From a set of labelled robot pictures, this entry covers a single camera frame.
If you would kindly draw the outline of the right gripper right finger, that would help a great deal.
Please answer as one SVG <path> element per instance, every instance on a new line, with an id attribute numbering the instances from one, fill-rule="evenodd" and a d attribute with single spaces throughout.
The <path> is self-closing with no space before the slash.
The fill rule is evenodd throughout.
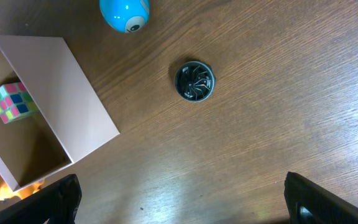
<path id="1" fill-rule="evenodd" d="M 298 173 L 287 173 L 284 196 L 290 223 L 358 223 L 356 206 Z"/>

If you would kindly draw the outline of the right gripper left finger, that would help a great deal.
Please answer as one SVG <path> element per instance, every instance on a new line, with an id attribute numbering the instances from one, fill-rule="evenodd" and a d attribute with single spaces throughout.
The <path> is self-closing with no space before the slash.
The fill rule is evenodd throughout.
<path id="1" fill-rule="evenodd" d="M 82 192 L 75 174 L 0 211 L 0 224 L 74 223 Z"/>

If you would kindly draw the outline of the colourful puzzle cube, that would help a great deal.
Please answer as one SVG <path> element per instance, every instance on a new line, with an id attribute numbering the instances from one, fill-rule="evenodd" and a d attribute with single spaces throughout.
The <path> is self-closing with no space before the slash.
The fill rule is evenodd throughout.
<path id="1" fill-rule="evenodd" d="M 39 112 L 22 82 L 0 86 L 0 118 L 4 124 L 27 118 Z"/>

